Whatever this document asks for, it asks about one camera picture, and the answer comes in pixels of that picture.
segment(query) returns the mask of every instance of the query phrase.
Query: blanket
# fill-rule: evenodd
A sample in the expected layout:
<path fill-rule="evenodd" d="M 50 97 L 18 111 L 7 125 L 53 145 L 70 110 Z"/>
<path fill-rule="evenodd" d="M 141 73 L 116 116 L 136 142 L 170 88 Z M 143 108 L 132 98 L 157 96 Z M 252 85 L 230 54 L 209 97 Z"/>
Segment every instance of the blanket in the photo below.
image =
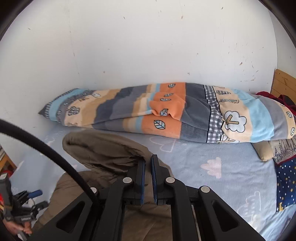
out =
<path fill-rule="evenodd" d="M 90 187 L 98 190 L 109 187 L 118 178 L 126 177 L 128 169 L 137 164 L 139 157 L 143 157 L 146 163 L 144 205 L 126 206 L 122 241 L 173 240 L 170 206 L 157 206 L 154 203 L 150 162 L 152 153 L 145 146 L 125 137 L 96 130 L 71 132 L 64 137 L 62 144 L 69 155 L 90 169 L 79 174 Z M 169 166 L 161 160 L 159 162 L 171 173 Z M 33 233 L 82 192 L 78 184 L 68 174 L 64 174 L 57 183 L 48 209 L 35 223 Z"/>
<path fill-rule="evenodd" d="M 194 83 L 73 89 L 39 113 L 65 126 L 202 143 L 260 142 L 295 135 L 294 116 L 283 104 L 236 89 Z"/>

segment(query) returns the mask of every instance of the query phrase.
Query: light blue stripe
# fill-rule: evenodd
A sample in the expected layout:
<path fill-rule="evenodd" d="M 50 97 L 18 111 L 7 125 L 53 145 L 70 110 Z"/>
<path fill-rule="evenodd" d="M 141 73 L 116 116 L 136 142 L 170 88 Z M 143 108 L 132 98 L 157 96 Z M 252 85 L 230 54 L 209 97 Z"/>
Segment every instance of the light blue stripe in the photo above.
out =
<path fill-rule="evenodd" d="M 160 85 L 161 85 L 161 84 L 156 84 L 155 92 L 152 92 L 151 96 L 147 99 L 147 112 L 148 112 L 149 114 L 151 114 L 151 111 L 150 111 L 150 110 L 152 110 L 151 107 L 150 107 L 150 101 L 153 100 L 155 94 L 156 94 L 157 92 L 159 92 L 159 90 L 160 90 Z"/>
<path fill-rule="evenodd" d="M 74 95 L 82 94 L 86 89 L 77 89 L 73 90 L 71 93 L 66 94 L 64 96 L 59 97 L 55 101 L 52 102 L 49 108 L 49 119 L 52 121 L 57 121 L 56 113 L 59 110 L 59 106 L 68 98 Z"/>
<path fill-rule="evenodd" d="M 253 126 L 250 142 L 270 140 L 274 136 L 274 124 L 265 105 L 246 92 L 235 89 L 232 91 L 238 95 L 240 101 L 249 109 Z"/>
<path fill-rule="evenodd" d="M 143 115 L 141 115 L 141 116 L 138 116 L 137 117 L 137 119 L 136 119 L 136 126 L 135 126 L 135 128 L 136 128 L 136 132 L 137 133 L 143 133 L 142 132 L 142 120 L 143 120 Z"/>

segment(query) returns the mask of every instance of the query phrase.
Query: red cloth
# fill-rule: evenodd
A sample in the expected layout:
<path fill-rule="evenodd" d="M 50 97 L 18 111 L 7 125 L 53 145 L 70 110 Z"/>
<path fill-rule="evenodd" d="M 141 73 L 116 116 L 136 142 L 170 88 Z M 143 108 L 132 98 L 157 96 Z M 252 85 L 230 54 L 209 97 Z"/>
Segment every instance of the red cloth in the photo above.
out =
<path fill-rule="evenodd" d="M 285 105 L 291 112 L 293 115 L 296 116 L 296 105 L 288 105 L 285 101 L 284 101 L 284 97 L 283 95 L 280 95 L 278 98 L 275 97 L 274 95 L 266 92 L 266 91 L 261 91 L 261 92 L 258 92 L 256 95 L 262 95 L 262 96 L 265 96 L 269 99 L 273 99 L 273 100 L 276 100 L 277 102 Z"/>

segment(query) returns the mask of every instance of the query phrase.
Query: light blue bed sheet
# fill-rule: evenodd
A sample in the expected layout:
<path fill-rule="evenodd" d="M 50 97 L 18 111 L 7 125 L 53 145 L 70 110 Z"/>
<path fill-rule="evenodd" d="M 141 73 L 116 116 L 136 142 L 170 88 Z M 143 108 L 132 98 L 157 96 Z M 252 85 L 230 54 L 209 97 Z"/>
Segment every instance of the light blue bed sheet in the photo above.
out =
<path fill-rule="evenodd" d="M 57 125 L 44 142 L 77 171 L 87 170 L 62 149 L 62 139 L 76 127 Z M 209 144 L 153 136 L 112 132 L 146 147 L 168 164 L 174 176 L 188 186 L 209 186 L 267 241 L 276 241 L 296 205 L 276 213 L 276 174 L 273 161 L 262 162 L 251 143 Z M 31 150 L 11 177 L 13 193 L 43 190 L 36 201 L 50 199 L 64 171 L 47 157 Z"/>

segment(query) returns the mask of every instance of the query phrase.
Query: brown fabric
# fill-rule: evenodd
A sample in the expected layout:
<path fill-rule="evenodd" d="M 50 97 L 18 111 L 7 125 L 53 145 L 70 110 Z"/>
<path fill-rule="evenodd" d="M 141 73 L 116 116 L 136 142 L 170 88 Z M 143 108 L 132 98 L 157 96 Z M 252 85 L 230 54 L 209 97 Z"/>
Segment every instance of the brown fabric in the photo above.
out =
<path fill-rule="evenodd" d="M 151 178 L 151 152 L 130 139 L 96 130 L 72 132 L 63 139 L 64 150 L 85 165 L 90 171 L 80 172 L 91 187 L 105 188 L 117 178 L 126 176 L 128 169 L 136 165 L 139 157 L 146 161 L 144 205 L 126 206 L 122 241 L 169 241 L 172 238 L 169 206 L 154 204 Z M 160 165 L 169 166 L 160 160 Z M 82 193 L 81 188 L 64 174 L 57 183 L 49 208 L 38 219 L 36 231 L 63 210 Z"/>

